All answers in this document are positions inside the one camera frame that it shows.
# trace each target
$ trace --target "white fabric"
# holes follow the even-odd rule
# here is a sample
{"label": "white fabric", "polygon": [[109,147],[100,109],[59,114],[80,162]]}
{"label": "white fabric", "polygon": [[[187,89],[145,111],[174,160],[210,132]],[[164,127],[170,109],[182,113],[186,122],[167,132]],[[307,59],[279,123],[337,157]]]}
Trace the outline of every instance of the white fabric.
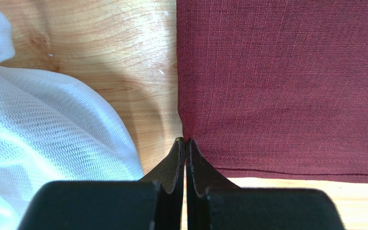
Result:
{"label": "white fabric", "polygon": [[[14,54],[0,13],[0,62]],[[137,180],[142,169],[122,120],[75,78],[0,67],[0,229],[15,229],[53,180]]]}

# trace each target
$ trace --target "white mesh fabric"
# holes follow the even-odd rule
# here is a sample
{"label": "white mesh fabric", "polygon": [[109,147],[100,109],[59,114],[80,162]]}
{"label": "white mesh fabric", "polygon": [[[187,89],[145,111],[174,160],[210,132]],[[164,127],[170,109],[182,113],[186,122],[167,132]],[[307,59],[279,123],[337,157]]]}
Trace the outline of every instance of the white mesh fabric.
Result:
{"label": "white mesh fabric", "polygon": [[[9,37],[5,20],[0,36]],[[1,38],[0,61],[11,49]],[[95,91],[63,74],[0,67],[0,229],[16,228],[49,181],[142,176],[122,120]]]}

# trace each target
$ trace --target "maroon linen fabric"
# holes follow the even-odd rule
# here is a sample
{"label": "maroon linen fabric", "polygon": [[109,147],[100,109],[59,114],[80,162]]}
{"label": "maroon linen fabric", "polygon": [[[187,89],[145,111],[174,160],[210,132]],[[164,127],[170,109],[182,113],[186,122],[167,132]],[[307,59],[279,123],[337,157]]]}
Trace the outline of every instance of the maroon linen fabric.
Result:
{"label": "maroon linen fabric", "polygon": [[368,183],[368,1],[177,0],[177,57],[225,176]]}

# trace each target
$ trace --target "wood grain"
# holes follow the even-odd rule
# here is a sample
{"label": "wood grain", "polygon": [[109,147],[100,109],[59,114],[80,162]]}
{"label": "wood grain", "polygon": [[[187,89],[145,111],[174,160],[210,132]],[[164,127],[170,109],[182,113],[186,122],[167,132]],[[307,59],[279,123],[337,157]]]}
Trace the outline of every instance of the wood grain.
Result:
{"label": "wood grain", "polygon": [[[15,57],[3,66],[64,73],[96,90],[124,121],[144,173],[166,156],[174,139],[182,135],[175,1],[0,0],[0,10],[12,23],[16,49]],[[232,181],[246,187],[324,190],[347,229],[368,230],[368,184]]]}

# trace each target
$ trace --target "wooden surface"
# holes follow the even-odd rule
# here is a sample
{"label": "wooden surface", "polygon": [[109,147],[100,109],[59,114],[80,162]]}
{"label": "wooden surface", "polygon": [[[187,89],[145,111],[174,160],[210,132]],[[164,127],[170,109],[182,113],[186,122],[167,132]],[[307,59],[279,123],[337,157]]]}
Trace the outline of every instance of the wooden surface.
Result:
{"label": "wooden surface", "polygon": [[[13,26],[16,56],[2,63],[68,74],[119,113],[144,173],[181,136],[177,113],[175,1],[0,0]],[[368,184],[233,179],[247,187],[324,190],[349,230],[368,230]]]}

